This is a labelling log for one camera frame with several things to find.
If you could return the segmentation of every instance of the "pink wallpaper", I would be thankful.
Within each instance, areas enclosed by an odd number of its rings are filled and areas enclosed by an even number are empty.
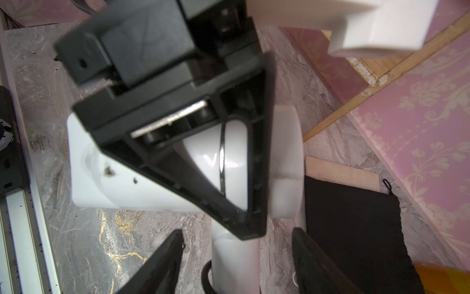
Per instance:
[[[470,270],[470,32],[351,112]]]
[[[94,10],[106,5],[104,0],[86,0]],[[1,0],[0,8],[23,26],[70,23],[88,18],[70,0]]]
[[[328,55],[329,41],[321,31],[296,28],[284,28],[284,34],[296,45],[318,76],[341,103],[367,88],[368,84],[341,57]]]

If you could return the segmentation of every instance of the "white plastic part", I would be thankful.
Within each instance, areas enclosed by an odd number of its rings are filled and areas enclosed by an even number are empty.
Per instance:
[[[304,192],[304,149],[297,111],[276,105],[269,161],[268,215],[295,218]]]
[[[30,203],[26,201],[24,193],[24,190],[21,190],[6,197],[10,218],[9,229],[13,237],[15,262],[18,266],[17,273],[20,278],[21,293],[44,294],[46,287],[41,279],[43,273],[39,270],[33,228],[26,208],[26,205],[30,205]]]
[[[67,119],[72,201],[82,207],[203,213],[183,197],[102,154],[75,113]]]
[[[419,50],[439,0],[247,0],[258,24],[332,31],[328,53],[378,57]]]
[[[218,294],[259,294],[259,239],[241,241],[212,220],[212,287]]]
[[[222,125],[213,126],[183,140],[184,148],[194,164],[220,191],[220,131]]]
[[[239,120],[225,126],[225,192],[226,197],[242,210],[248,209],[247,128]]]
[[[184,198],[102,154],[73,113],[67,120],[72,200],[78,206],[203,213]],[[220,125],[183,140],[183,150],[220,189]],[[224,162],[227,199],[247,207],[247,128],[226,125]],[[293,106],[274,106],[268,215],[295,218],[303,196],[302,133]],[[213,287],[219,294],[259,293],[259,239],[239,240],[212,221]]]

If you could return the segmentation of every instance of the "marble floor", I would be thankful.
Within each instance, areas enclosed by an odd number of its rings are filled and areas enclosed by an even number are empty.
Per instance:
[[[210,220],[203,215],[80,208],[70,199],[66,119],[71,105],[93,89],[80,90],[60,62],[53,42],[74,24],[53,24],[6,32],[16,88],[26,126],[34,176],[44,206],[63,293],[116,292],[162,240],[182,228],[186,248],[177,293],[199,294],[199,273],[211,258]],[[276,103],[293,104],[303,132],[339,107],[306,60],[277,27],[259,27],[264,50],[275,52]],[[304,144],[305,155],[392,177],[348,118]],[[400,198],[408,253],[415,261],[454,266],[453,252],[434,235],[426,219],[394,184]],[[261,240],[262,293],[298,293],[290,232],[296,220],[268,220]]]

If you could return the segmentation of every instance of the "black cloth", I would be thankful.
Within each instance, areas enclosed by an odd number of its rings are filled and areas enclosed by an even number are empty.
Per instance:
[[[394,195],[305,177],[307,234],[366,294],[424,294]]]

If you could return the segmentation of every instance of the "black mechanical housing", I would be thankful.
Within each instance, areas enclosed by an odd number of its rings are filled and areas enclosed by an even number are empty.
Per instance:
[[[117,294],[174,294],[184,247],[183,232],[174,230]]]
[[[0,197],[3,197],[23,189],[29,183],[13,101],[8,89],[3,86],[0,86],[0,119],[10,125],[4,127],[0,123],[0,139],[6,136],[6,132],[13,134],[13,140],[0,150]]]
[[[116,0],[55,49],[77,84],[114,81],[73,106],[103,153],[242,240],[266,233],[274,61],[261,52],[244,0]],[[248,129],[246,211],[177,152],[185,137],[232,119]]]
[[[301,228],[292,230],[292,257],[300,294],[364,294]]]

